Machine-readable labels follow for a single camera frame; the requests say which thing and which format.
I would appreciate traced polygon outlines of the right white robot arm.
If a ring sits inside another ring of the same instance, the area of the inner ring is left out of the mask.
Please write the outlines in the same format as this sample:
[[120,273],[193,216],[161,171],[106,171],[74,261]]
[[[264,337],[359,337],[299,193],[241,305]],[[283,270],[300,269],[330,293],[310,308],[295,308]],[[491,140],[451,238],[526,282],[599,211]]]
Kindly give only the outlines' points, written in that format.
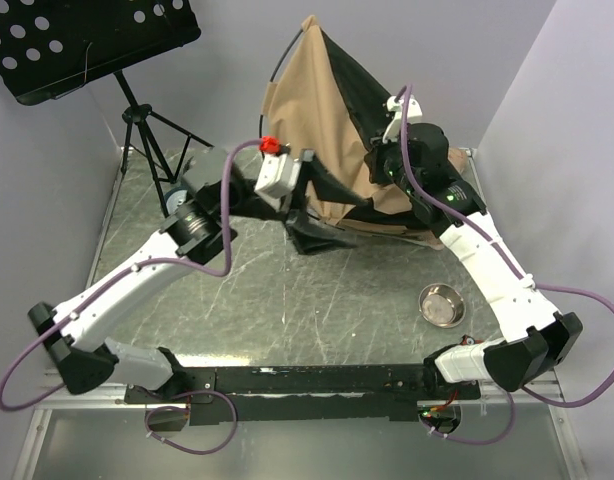
[[441,399],[460,382],[491,380],[508,392],[517,391],[564,360],[582,322],[573,312],[560,312],[514,260],[483,199],[450,162],[442,129],[416,123],[407,134],[406,151],[398,136],[370,139],[370,178],[406,194],[415,217],[470,274],[502,334],[433,354],[435,366],[423,375],[425,390]]

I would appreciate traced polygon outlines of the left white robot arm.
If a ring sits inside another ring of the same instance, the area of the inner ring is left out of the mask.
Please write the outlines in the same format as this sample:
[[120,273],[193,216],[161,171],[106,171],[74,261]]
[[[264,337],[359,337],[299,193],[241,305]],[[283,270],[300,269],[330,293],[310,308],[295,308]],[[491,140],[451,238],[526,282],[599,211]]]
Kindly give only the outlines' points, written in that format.
[[106,382],[143,387],[163,402],[191,388],[187,369],[164,348],[138,348],[111,335],[133,310],[170,284],[192,273],[208,273],[219,254],[232,258],[237,233],[233,216],[283,224],[296,250],[313,255],[348,247],[312,222],[306,190],[326,202],[362,206],[365,199],[344,186],[311,149],[291,157],[288,147],[266,147],[257,179],[246,178],[234,154],[209,151],[186,170],[188,195],[127,260],[80,295],[57,306],[41,302],[28,317],[66,389],[73,395]]

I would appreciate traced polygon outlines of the tan black pet tent fabric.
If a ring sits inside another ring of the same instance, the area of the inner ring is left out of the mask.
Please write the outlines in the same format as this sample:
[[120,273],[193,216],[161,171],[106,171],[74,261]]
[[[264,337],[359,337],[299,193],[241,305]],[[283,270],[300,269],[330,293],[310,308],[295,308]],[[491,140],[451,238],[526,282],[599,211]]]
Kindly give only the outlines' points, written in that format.
[[402,237],[424,245],[428,230],[404,192],[369,181],[364,157],[372,139],[381,139],[391,121],[392,97],[360,63],[306,18],[281,56],[267,85],[261,129],[298,149],[312,149],[346,187],[366,199],[363,206],[318,200],[309,205],[318,218],[345,230]]

